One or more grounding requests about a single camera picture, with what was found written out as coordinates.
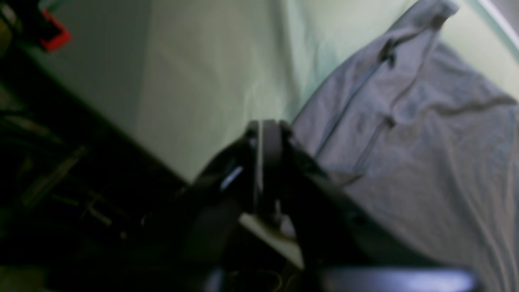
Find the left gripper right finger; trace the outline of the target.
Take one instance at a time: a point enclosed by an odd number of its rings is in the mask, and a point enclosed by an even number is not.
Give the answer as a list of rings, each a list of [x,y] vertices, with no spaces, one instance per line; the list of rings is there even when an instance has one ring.
[[[469,269],[396,239],[330,181],[284,122],[262,122],[262,216],[286,214],[304,264],[303,292],[475,292]]]

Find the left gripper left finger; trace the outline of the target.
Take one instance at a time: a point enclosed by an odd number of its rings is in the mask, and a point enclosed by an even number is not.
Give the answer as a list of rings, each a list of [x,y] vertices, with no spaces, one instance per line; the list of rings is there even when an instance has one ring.
[[[222,258],[228,240],[243,211],[254,207],[259,137],[259,123],[250,122],[182,196],[174,220],[176,292],[225,290]]]

